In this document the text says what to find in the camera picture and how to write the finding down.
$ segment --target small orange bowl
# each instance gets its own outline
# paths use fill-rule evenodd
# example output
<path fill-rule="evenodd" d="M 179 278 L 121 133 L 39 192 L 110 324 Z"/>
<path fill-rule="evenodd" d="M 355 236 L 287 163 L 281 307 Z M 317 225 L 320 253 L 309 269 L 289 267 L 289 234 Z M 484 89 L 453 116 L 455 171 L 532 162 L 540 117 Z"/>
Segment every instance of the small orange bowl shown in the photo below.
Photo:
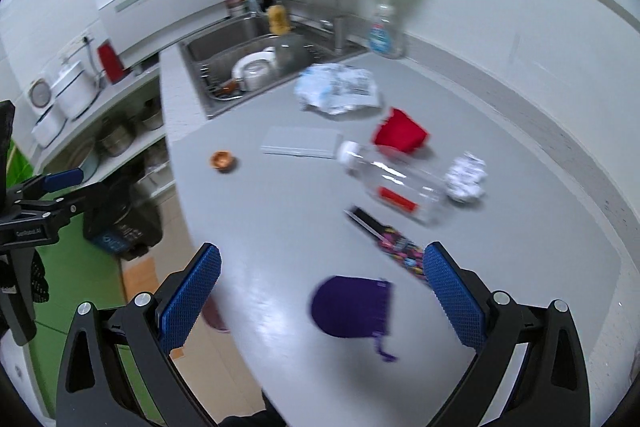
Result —
<path fill-rule="evenodd" d="M 209 159 L 210 165 L 220 172 L 225 172 L 233 167 L 236 159 L 229 151 L 216 151 Z"/>

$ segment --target purple pouch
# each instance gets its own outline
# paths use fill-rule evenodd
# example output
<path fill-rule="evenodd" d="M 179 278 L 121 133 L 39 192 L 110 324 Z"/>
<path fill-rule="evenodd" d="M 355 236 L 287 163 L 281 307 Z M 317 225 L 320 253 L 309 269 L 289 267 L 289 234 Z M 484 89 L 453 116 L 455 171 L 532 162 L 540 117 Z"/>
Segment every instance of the purple pouch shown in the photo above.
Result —
<path fill-rule="evenodd" d="M 387 334 L 391 286 L 389 281 L 336 275 L 316 290 L 311 301 L 311 316 L 316 325 L 332 337 L 373 337 L 376 350 L 385 362 L 394 362 L 396 357 L 382 349 L 382 337 Z"/>

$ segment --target power outlet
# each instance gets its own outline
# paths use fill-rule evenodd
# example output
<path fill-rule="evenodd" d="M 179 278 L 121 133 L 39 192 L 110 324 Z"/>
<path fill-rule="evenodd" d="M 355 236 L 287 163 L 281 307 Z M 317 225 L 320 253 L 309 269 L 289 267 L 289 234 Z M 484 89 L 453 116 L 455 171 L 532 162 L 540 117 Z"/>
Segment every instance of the power outlet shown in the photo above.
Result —
<path fill-rule="evenodd" d="M 89 39 L 89 41 L 93 40 L 91 37 L 91 33 L 89 33 L 89 30 L 83 31 L 58 52 L 58 58 L 60 59 L 60 61 L 65 62 L 66 60 L 69 60 L 73 55 L 84 48 L 85 37 Z"/>

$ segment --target trash can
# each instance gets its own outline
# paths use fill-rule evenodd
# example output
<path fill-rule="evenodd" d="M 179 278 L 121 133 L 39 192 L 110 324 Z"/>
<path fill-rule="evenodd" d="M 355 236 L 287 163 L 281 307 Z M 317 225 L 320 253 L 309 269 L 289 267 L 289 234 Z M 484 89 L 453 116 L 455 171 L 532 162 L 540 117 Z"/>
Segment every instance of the trash can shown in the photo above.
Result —
<path fill-rule="evenodd" d="M 162 220 L 153 201 L 139 196 L 127 178 L 111 185 L 105 204 L 84 213 L 84 238 L 131 261 L 162 239 Z"/>

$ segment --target red label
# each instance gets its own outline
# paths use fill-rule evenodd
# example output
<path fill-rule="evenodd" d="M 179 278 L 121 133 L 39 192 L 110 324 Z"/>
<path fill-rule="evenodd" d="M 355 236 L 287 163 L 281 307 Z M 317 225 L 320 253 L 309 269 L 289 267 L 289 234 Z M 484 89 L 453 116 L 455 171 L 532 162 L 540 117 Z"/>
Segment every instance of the red label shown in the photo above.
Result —
<path fill-rule="evenodd" d="M 380 187 L 378 189 L 378 195 L 386 202 L 397 206 L 398 208 L 404 210 L 405 212 L 408 212 L 409 214 L 413 214 L 415 212 L 415 209 L 418 208 L 417 203 L 403 198 L 400 194 L 396 194 L 394 191 L 389 190 L 385 187 Z"/>

